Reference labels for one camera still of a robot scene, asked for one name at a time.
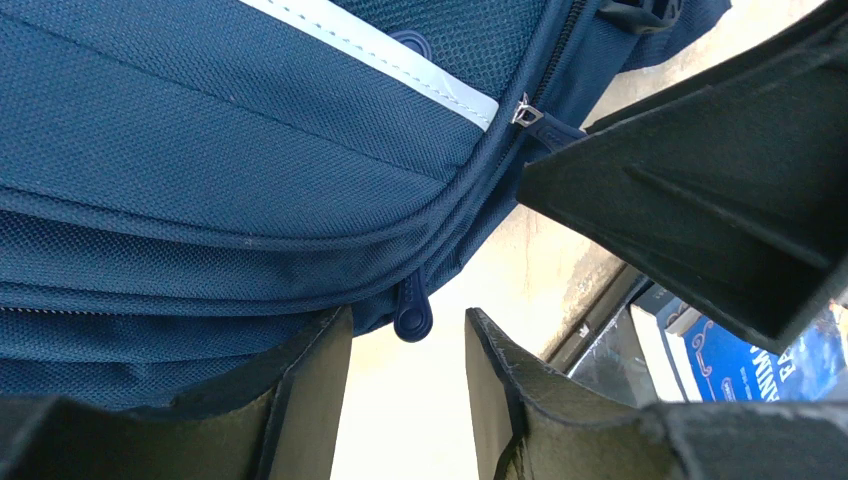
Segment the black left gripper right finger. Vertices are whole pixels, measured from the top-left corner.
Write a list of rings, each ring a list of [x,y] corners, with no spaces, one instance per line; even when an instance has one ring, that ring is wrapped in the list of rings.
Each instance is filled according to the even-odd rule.
[[[483,479],[843,479],[844,403],[605,398],[465,313],[465,368]]]

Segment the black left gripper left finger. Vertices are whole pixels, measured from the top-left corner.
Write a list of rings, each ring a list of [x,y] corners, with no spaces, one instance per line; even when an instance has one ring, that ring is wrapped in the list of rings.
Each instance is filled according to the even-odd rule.
[[[177,396],[107,411],[63,397],[1,401],[5,479],[327,479],[352,346],[349,307]]]

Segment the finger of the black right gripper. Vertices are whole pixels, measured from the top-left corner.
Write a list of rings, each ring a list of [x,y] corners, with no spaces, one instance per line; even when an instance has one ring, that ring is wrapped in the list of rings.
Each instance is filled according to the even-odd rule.
[[[518,201],[776,354],[847,287],[847,5],[596,122]]]

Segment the navy blue student backpack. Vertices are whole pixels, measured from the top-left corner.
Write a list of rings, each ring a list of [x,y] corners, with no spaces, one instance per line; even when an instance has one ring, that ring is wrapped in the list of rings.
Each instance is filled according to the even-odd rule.
[[[5,1],[1,392],[164,407],[430,293],[613,78],[727,1]]]

